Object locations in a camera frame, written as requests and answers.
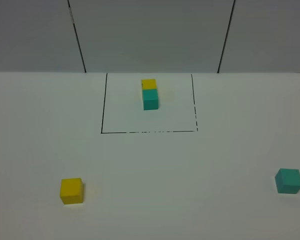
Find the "teal template block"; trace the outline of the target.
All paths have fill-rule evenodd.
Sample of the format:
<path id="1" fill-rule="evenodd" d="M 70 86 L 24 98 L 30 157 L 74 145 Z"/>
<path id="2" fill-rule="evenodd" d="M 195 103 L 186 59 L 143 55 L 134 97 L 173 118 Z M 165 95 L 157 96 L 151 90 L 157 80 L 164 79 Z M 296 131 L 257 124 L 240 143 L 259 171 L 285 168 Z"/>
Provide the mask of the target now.
<path id="1" fill-rule="evenodd" d="M 142 91 L 143 109 L 147 110 L 158 110 L 159 109 L 159 96 L 158 90 L 155 89 L 144 89 Z"/>

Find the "yellow template block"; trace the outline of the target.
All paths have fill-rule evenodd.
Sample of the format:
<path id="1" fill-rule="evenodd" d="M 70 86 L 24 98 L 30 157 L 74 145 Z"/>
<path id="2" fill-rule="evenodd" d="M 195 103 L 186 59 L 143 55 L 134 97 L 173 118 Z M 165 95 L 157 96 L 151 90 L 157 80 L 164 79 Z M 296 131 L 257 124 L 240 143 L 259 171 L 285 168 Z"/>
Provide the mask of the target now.
<path id="1" fill-rule="evenodd" d="M 141 80 L 142 90 L 154 90 L 157 89 L 157 83 L 154 78 L 152 79 L 142 79 Z"/>

